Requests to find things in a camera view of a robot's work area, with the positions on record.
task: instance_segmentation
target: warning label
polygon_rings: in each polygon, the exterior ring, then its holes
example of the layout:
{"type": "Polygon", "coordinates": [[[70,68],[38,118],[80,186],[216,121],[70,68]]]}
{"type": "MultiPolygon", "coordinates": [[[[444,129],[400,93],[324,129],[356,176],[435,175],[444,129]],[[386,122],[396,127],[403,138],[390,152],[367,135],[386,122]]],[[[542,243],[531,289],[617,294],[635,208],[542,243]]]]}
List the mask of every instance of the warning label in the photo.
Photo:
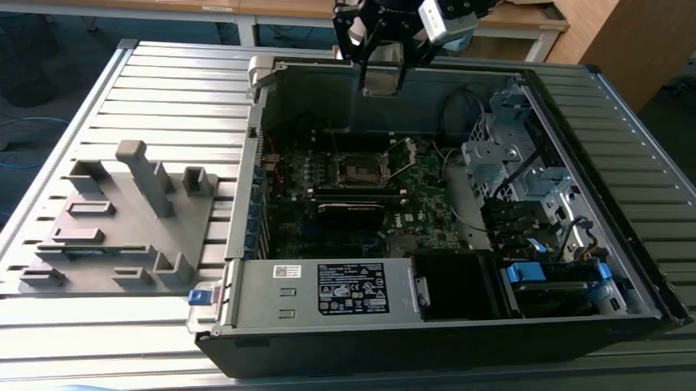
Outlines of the warning label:
{"type": "Polygon", "coordinates": [[[388,312],[383,263],[318,265],[319,312],[323,315],[388,312]]]}

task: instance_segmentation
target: floor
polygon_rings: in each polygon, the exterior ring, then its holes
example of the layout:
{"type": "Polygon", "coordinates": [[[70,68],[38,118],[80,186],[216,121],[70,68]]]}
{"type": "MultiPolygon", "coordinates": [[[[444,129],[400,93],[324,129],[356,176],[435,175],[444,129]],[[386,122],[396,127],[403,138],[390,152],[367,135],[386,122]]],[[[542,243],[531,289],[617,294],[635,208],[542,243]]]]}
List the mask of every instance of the floor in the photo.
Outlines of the floor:
{"type": "MultiPolygon", "coordinates": [[[[237,45],[236,26],[204,22],[97,18],[97,30],[85,31],[76,16],[54,16],[50,29],[58,41],[58,53],[44,60],[56,97],[34,108],[14,108],[0,97],[0,124],[12,118],[46,116],[70,120],[89,88],[123,38],[144,41],[188,42],[237,45]]],[[[330,49],[330,29],[302,27],[260,27],[260,45],[330,49]]],[[[9,219],[14,206],[45,161],[64,126],[54,122],[20,122],[0,127],[0,226],[9,219]],[[5,165],[33,167],[10,169],[5,165]]]]}
{"type": "MultiPolygon", "coordinates": [[[[44,61],[49,78],[57,87],[56,98],[34,108],[18,109],[0,98],[0,124],[5,117],[49,116],[70,119],[121,38],[148,41],[237,44],[233,25],[98,18],[97,30],[86,32],[74,16],[56,16],[50,29],[60,52],[44,61]]],[[[330,49],[335,42],[330,29],[261,26],[260,45],[330,49]]],[[[656,94],[639,113],[686,176],[696,180],[696,92],[677,99],[669,91],[656,94]]],[[[20,122],[0,127],[0,226],[9,218],[38,170],[10,169],[5,165],[40,166],[61,136],[62,125],[54,122],[20,122]]]]}

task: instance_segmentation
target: wooden desk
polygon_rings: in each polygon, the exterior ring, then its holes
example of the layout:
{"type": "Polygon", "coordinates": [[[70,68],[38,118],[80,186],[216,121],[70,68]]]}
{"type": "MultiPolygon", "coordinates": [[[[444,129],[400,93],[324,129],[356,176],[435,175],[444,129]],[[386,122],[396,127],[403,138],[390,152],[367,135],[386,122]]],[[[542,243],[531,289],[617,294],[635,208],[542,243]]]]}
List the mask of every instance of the wooden desk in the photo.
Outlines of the wooden desk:
{"type": "MultiPolygon", "coordinates": [[[[259,24],[332,28],[334,0],[13,0],[0,2],[0,11],[113,18],[196,20],[233,23],[241,46],[256,46],[259,24]]],[[[475,30],[482,37],[534,41],[527,61],[543,61],[565,20],[550,20],[537,6],[502,3],[475,30]]]]}
{"type": "MultiPolygon", "coordinates": [[[[332,28],[330,22],[332,0],[240,0],[236,16],[240,35],[252,37],[243,46],[255,46],[255,25],[280,24],[332,28]]],[[[515,6],[501,3],[474,30],[481,37],[521,38],[534,41],[526,61],[543,61],[558,34],[569,28],[565,20],[551,20],[538,6],[515,6]]]]}

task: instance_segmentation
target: aluminum table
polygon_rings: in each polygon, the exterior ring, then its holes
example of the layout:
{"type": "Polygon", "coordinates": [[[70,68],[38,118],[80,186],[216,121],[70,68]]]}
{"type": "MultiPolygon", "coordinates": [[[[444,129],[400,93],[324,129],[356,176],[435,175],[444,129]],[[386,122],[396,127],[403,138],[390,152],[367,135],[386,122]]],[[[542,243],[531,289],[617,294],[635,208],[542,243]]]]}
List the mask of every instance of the aluminum table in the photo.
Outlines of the aluminum table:
{"type": "MultiPolygon", "coordinates": [[[[696,325],[573,362],[464,371],[344,377],[228,379],[193,345],[184,297],[16,296],[16,274],[73,190],[60,179],[70,159],[112,159],[123,138],[141,139],[167,172],[201,165],[220,184],[201,256],[216,279],[235,197],[249,100],[248,59],[257,54],[328,58],[328,51],[123,41],[0,235],[0,389],[81,384],[113,389],[391,387],[477,382],[479,389],[656,389],[696,381],[696,325]]],[[[696,306],[693,188],[598,73],[579,66],[448,59],[456,64],[530,66],[567,116],[641,236],[678,231],[681,242],[646,240],[681,294],[696,306]]]]}

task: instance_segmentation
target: table leg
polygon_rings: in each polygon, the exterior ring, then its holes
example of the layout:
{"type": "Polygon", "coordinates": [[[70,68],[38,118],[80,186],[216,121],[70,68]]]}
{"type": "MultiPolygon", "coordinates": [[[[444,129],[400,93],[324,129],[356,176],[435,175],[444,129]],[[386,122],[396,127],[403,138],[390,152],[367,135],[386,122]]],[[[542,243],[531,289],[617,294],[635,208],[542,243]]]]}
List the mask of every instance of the table leg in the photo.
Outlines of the table leg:
{"type": "Polygon", "coordinates": [[[239,45],[256,47],[259,41],[259,26],[252,15],[236,15],[236,28],[239,29],[239,45]]]}
{"type": "Polygon", "coordinates": [[[96,31],[96,17],[94,16],[80,16],[82,20],[84,28],[86,31],[96,31]]]}
{"type": "Polygon", "coordinates": [[[546,61],[547,54],[551,51],[553,43],[555,43],[558,35],[558,31],[543,30],[543,33],[541,33],[541,36],[534,41],[531,49],[529,49],[529,53],[526,54],[526,59],[523,60],[533,63],[542,63],[546,61]]]}

